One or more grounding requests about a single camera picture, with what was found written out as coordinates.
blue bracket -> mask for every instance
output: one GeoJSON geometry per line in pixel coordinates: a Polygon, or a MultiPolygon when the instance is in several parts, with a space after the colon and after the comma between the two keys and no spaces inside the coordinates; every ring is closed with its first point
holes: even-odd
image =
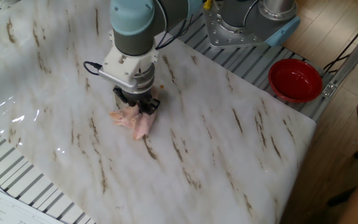
{"type": "Polygon", "coordinates": [[[295,32],[300,23],[301,19],[299,16],[295,16],[290,22],[285,24],[281,29],[265,40],[265,43],[272,47],[283,44],[284,41],[286,41],[295,32]]]}

marble countertop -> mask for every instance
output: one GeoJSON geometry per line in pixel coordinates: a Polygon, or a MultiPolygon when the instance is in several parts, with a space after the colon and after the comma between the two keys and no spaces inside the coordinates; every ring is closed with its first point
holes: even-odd
{"type": "Polygon", "coordinates": [[[0,15],[0,133],[97,223],[277,223],[315,123],[174,41],[149,137],[115,126],[109,1],[0,15]]]}

raw chicken piece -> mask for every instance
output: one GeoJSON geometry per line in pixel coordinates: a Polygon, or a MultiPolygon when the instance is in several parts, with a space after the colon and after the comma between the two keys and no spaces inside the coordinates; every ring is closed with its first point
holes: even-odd
{"type": "MultiPolygon", "coordinates": [[[[152,96],[157,99],[157,90],[155,88],[152,88],[152,96]]],[[[133,129],[133,138],[138,140],[149,134],[156,114],[157,112],[154,112],[152,115],[141,114],[139,113],[139,107],[136,105],[133,107],[127,106],[121,110],[112,112],[110,116],[114,124],[133,129]]]]}

red bowl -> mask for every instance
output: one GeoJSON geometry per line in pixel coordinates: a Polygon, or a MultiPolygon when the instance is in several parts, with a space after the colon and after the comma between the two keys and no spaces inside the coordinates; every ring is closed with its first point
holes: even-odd
{"type": "Polygon", "coordinates": [[[323,82],[316,69],[292,58],[275,63],[268,73],[268,80],[279,97],[295,103],[314,100],[323,90],[323,82]]]}

paper sheet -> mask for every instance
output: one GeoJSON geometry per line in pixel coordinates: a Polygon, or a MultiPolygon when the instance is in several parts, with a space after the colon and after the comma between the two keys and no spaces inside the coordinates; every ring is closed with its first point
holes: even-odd
{"type": "Polygon", "coordinates": [[[60,221],[0,192],[0,224],[62,224],[60,221]]]}

